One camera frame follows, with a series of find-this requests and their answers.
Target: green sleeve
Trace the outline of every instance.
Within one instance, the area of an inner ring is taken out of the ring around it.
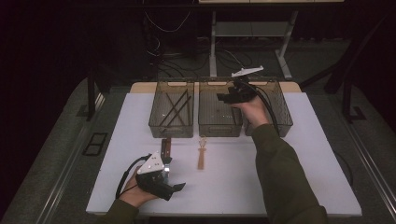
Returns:
[[[99,217],[95,224],[132,224],[138,213],[137,208],[116,199],[108,212]]]
[[[318,204],[294,149],[269,124],[257,127],[252,138],[257,148],[257,174],[271,223],[328,223],[326,210]]]

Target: dark green sweater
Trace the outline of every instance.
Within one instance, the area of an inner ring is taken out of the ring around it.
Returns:
[[[256,128],[252,138],[257,148],[257,174],[271,223],[328,223],[326,210],[318,204],[294,149],[268,124]],[[96,224],[130,224],[137,213],[137,208],[116,200]]]

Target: dark background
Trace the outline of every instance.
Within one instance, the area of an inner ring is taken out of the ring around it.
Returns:
[[[360,40],[389,10],[391,1],[350,0],[339,8],[301,11],[295,39]],[[155,63],[146,53],[150,32],[138,11],[81,11],[66,1],[1,1],[1,149],[0,217],[77,84],[95,73],[101,91],[113,85],[151,80]],[[396,13],[368,43],[353,73],[357,85],[396,131]],[[166,17],[164,12],[157,17]],[[179,16],[166,17],[168,25]],[[180,36],[191,40],[181,50],[194,53],[196,36],[207,35],[210,13],[194,12],[177,36],[163,35],[168,45]]]

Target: background desk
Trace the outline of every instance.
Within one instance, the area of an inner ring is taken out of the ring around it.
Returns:
[[[148,122],[155,83],[135,84],[125,98],[116,128],[87,207],[105,213],[123,172],[138,157],[161,148],[152,138]],[[153,89],[141,89],[139,86]],[[283,88],[296,87],[282,83]],[[141,216],[266,216],[262,189],[255,170],[256,149],[250,137],[208,138],[205,169],[197,170],[198,100],[195,94],[194,137],[172,139],[170,184],[186,182],[169,202],[155,200],[140,208]],[[315,112],[304,93],[287,92],[285,99],[293,118],[285,140],[296,150],[308,181],[330,216],[360,216],[361,208],[327,142]]]

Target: floor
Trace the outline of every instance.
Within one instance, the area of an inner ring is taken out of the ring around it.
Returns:
[[[167,50],[158,77],[207,77],[207,39],[199,39],[199,51],[194,58],[181,57]],[[349,42],[347,40],[293,41],[285,59],[293,76],[300,83],[337,62]],[[278,39],[219,39],[217,43],[218,76],[227,77],[241,67],[262,65],[259,74],[282,78],[274,49]],[[330,217],[330,223],[395,223],[375,182],[361,161],[356,141],[351,137],[351,125],[342,117],[341,91],[326,94],[326,78],[303,89],[314,107],[324,132],[334,150],[346,178],[361,204],[362,217]],[[93,223],[96,216],[87,214],[90,199],[106,146],[111,139],[125,94],[130,87],[114,86],[109,93],[99,94],[97,113],[86,121],[86,80],[71,94],[40,154],[1,223]],[[364,95],[353,89],[352,105],[358,106],[365,120],[353,122],[352,130],[372,156],[390,189],[396,190],[396,136]],[[93,133],[107,133],[102,152],[97,157],[81,155]],[[164,218],[155,217],[149,223],[267,223],[265,218]]]

